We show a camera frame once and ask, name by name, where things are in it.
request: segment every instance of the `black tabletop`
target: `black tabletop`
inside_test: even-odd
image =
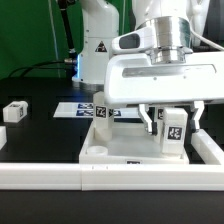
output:
[[[6,124],[2,108],[28,102],[28,115]],[[92,93],[66,79],[11,78],[0,81],[0,126],[7,129],[1,162],[77,163],[91,119],[55,119],[58,102],[91,102]],[[222,146],[211,106],[202,125]],[[223,223],[224,192],[196,191],[0,191],[0,223]]]

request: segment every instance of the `white block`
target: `white block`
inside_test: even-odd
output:
[[[28,104],[25,101],[13,101],[3,109],[4,122],[17,123],[27,115]]]
[[[165,108],[161,150],[164,154],[182,155],[187,125],[187,113],[181,108]]]
[[[206,164],[224,165],[223,150],[203,129],[192,135],[191,144]]]
[[[6,128],[5,127],[0,127],[0,150],[5,145],[6,142],[7,142]]]
[[[104,93],[98,92],[93,96],[95,138],[100,141],[109,141],[112,138],[114,111],[104,104]]]

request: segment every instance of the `cable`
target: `cable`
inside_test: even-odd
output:
[[[41,67],[44,65],[52,65],[52,64],[64,64],[64,61],[47,61],[47,62],[41,62],[38,64],[35,64],[33,66],[30,66],[29,68],[27,68],[21,75],[20,77],[24,77],[28,72],[30,72],[31,70],[33,70],[36,67]]]
[[[199,40],[203,41],[204,43],[208,44],[209,46],[214,47],[214,48],[216,48],[216,49],[218,49],[218,50],[220,50],[220,51],[224,51],[224,48],[223,48],[222,46],[220,46],[220,45],[218,45],[218,44],[216,44],[216,43],[214,43],[214,42],[212,42],[212,41],[210,41],[210,40],[208,40],[208,39],[202,37],[201,35],[197,34],[197,33],[192,29],[192,27],[191,27],[190,29],[191,29],[191,33],[192,33],[195,37],[197,37]]]
[[[52,29],[53,40],[54,40],[55,57],[56,57],[56,60],[59,60],[58,43],[57,43],[57,37],[56,37],[56,31],[55,31],[55,25],[54,25],[54,16],[52,11],[51,0],[48,0],[48,9],[49,9],[51,29]],[[61,77],[61,73],[59,70],[58,70],[58,77],[59,78]]]
[[[18,71],[21,71],[21,70],[24,70],[24,69],[39,69],[39,70],[57,70],[57,69],[60,69],[60,70],[65,70],[65,68],[50,68],[50,67],[44,67],[44,68],[42,68],[42,67],[34,67],[34,66],[32,66],[32,67],[21,67],[21,68],[17,68],[17,69],[15,69],[15,70],[13,70],[12,72],[10,72],[10,74],[8,75],[8,78],[11,78],[16,72],[18,72]]]

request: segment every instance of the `white box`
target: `white box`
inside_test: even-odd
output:
[[[0,150],[5,145],[6,142],[7,142],[7,138],[6,138],[6,128],[0,126]]]
[[[3,108],[4,122],[17,123],[27,115],[28,104],[25,101],[13,101]]]

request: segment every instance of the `white cube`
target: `white cube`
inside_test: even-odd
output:
[[[6,128],[0,126],[0,150],[5,145],[6,142],[7,142],[7,139],[6,139]]]
[[[25,101],[13,101],[3,109],[4,122],[17,123],[27,115],[28,104]]]
[[[182,155],[184,152],[187,117],[188,115],[184,109],[164,109],[163,131],[160,141],[162,153]]]

